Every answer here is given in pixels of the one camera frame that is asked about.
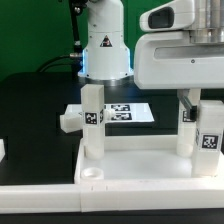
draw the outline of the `white plastic block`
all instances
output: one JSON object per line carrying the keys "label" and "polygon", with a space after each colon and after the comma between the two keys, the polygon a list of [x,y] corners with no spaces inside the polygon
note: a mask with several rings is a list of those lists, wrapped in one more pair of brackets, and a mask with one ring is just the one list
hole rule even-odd
{"label": "white plastic block", "polygon": [[0,162],[2,161],[4,156],[5,156],[4,142],[2,139],[0,139]]}
{"label": "white plastic block", "polygon": [[83,110],[83,139],[86,156],[101,159],[104,156],[104,86],[85,85],[81,89]]}
{"label": "white plastic block", "polygon": [[[201,90],[191,89],[188,95],[192,105],[198,105]],[[186,118],[186,109],[183,104],[179,104],[179,122],[178,122],[178,138],[177,138],[177,154],[182,157],[191,157],[194,147],[196,122],[192,122]]]}
{"label": "white plastic block", "polygon": [[199,118],[192,156],[192,176],[217,174],[224,128],[221,101],[200,101]]}
{"label": "white plastic block", "polygon": [[65,114],[60,116],[61,129],[65,133],[82,129],[82,115],[79,113]]}

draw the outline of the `black table surface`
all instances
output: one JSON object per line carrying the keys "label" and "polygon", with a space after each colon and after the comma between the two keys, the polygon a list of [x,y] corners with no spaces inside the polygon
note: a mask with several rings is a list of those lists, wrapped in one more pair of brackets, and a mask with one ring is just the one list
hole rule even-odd
{"label": "black table surface", "polygon": [[[80,104],[84,84],[70,73],[19,73],[0,82],[0,139],[6,156],[0,185],[73,183],[82,131],[65,134],[59,116]],[[155,122],[107,124],[106,135],[176,134],[176,90],[139,90],[134,83],[105,87],[105,103],[149,103]],[[203,90],[202,99],[224,100],[224,90]],[[214,223],[224,209],[1,215],[0,223]]]}

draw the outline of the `white pillar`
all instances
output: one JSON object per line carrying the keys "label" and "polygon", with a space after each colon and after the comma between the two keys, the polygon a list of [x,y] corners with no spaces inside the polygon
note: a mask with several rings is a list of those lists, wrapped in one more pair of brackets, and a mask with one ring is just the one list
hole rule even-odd
{"label": "white pillar", "polygon": [[[198,105],[201,96],[200,89],[191,89],[188,95],[192,105]],[[178,137],[177,137],[177,154],[182,157],[191,157],[195,139],[196,122],[186,118],[186,109],[180,102]]]}
{"label": "white pillar", "polygon": [[83,111],[83,139],[86,157],[101,159],[104,156],[104,86],[85,85],[81,89]]}
{"label": "white pillar", "polygon": [[192,155],[192,177],[217,174],[223,128],[223,103],[221,101],[200,101]]}

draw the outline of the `green background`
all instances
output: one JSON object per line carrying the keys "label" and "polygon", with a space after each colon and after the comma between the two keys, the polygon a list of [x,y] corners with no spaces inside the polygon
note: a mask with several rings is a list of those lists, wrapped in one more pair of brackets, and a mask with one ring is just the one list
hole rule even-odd
{"label": "green background", "polygon": [[[131,50],[143,34],[140,15],[168,0],[123,0],[125,43]],[[0,0],[0,80],[17,72],[34,72],[47,60],[72,52],[68,0]],[[78,18],[80,36],[87,43],[86,12]],[[68,71],[68,67],[49,71]]]}

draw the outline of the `black cable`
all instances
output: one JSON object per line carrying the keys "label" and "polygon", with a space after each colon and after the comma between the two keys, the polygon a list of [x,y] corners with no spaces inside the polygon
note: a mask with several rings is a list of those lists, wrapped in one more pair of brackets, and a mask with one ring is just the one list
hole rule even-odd
{"label": "black cable", "polygon": [[63,65],[73,65],[73,63],[60,63],[60,64],[52,64],[52,65],[48,65],[45,68],[43,68],[40,72],[45,72],[46,70],[48,70],[49,68],[52,67],[56,67],[56,66],[63,66]]}
{"label": "black cable", "polygon": [[58,56],[58,57],[55,57],[55,58],[52,58],[48,61],[46,61],[44,64],[42,64],[36,72],[41,72],[46,66],[48,66],[49,64],[55,62],[55,61],[59,61],[59,60],[62,60],[62,59],[65,59],[65,58],[70,58],[70,55],[62,55],[62,56]]}

